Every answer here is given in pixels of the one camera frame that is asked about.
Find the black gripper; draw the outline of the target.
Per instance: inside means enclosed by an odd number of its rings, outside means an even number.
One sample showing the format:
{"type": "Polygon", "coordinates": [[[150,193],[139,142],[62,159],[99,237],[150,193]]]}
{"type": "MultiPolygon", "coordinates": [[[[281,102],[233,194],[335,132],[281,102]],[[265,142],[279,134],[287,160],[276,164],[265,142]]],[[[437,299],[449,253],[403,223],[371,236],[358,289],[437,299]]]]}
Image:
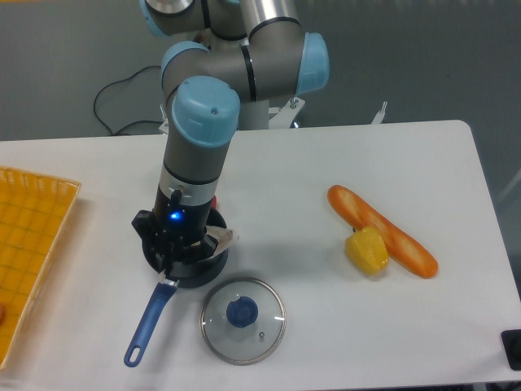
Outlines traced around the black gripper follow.
{"type": "Polygon", "coordinates": [[[162,266],[162,244],[171,243],[173,262],[190,265],[210,258],[217,241],[206,234],[212,200],[189,206],[171,206],[171,200],[158,188],[152,211],[140,210],[131,224],[142,242],[142,252],[152,269],[162,266]]]}

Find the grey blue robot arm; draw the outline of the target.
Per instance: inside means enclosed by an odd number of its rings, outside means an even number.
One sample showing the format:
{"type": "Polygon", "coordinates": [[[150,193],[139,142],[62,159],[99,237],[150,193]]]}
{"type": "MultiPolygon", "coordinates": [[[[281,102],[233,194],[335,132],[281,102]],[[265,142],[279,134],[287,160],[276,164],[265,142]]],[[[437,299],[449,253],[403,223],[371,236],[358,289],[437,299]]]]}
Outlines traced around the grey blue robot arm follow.
{"type": "Polygon", "coordinates": [[[320,90],[326,43],[306,33],[293,1],[143,1],[159,36],[209,29],[230,46],[179,42],[162,59],[169,123],[155,206],[134,219],[149,264],[163,271],[213,257],[207,218],[246,103],[320,90]]]}

